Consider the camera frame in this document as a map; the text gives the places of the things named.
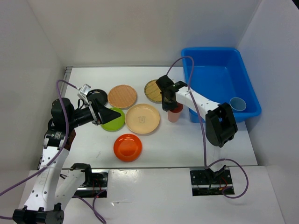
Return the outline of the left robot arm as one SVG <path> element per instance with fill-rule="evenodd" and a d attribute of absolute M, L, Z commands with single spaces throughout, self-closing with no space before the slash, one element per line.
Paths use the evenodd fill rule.
<path fill-rule="evenodd" d="M 89 122 L 105 124 L 121 116 L 92 99 L 83 109 L 75 109 L 67 98 L 53 101 L 52 118 L 44 136 L 43 157 L 33 189 L 22 209 L 13 213 L 17 224 L 61 224 L 64 210 L 79 186 L 93 182 L 91 166 L 75 163 L 61 184 L 64 162 L 76 136 L 75 128 Z"/>

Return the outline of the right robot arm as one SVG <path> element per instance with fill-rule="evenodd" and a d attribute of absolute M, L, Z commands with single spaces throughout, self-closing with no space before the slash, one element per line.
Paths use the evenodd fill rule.
<path fill-rule="evenodd" d="M 174 83 L 167 75 L 160 77 L 156 84 L 162 96 L 162 109 L 175 112 L 185 105 L 197 112 L 199 120 L 205 121 L 203 140 L 208 140 L 215 147 L 223 147 L 231 141 L 238 128 L 230 104 L 217 103 L 192 90 L 186 83 Z"/>

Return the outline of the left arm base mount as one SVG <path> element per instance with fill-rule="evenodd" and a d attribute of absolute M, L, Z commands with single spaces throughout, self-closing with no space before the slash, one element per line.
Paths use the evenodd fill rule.
<path fill-rule="evenodd" d="M 75 195 L 81 198 L 106 198 L 108 174 L 108 169 L 93 169 L 92 180 L 86 185 L 81 185 L 75 192 Z"/>

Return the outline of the beige round plate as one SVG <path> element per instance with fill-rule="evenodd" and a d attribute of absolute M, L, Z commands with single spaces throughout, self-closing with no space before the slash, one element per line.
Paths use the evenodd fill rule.
<path fill-rule="evenodd" d="M 149 134 L 156 130 L 160 123 L 158 110 L 149 104 L 137 104 L 126 113 L 125 124 L 136 134 Z"/>

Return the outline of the orange round plate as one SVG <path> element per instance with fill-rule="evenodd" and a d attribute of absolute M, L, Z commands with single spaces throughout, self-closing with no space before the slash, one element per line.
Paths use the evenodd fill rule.
<path fill-rule="evenodd" d="M 135 161 L 142 152 L 141 140 L 133 134 L 123 134 L 114 142 L 114 154 L 123 162 Z"/>

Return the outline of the pink plastic cup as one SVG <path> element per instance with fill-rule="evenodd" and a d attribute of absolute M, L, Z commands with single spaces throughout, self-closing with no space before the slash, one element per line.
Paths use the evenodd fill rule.
<path fill-rule="evenodd" d="M 175 123 L 179 120 L 179 117 L 183 111 L 183 105 L 178 104 L 178 106 L 173 109 L 168 111 L 168 120 L 172 123 Z"/>

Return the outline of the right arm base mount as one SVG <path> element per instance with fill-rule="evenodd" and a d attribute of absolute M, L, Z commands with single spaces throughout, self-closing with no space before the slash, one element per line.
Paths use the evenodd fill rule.
<path fill-rule="evenodd" d="M 190 179 L 192 196 L 222 195 L 223 190 L 226 195 L 235 194 L 229 169 L 216 177 L 208 170 L 190 170 Z"/>

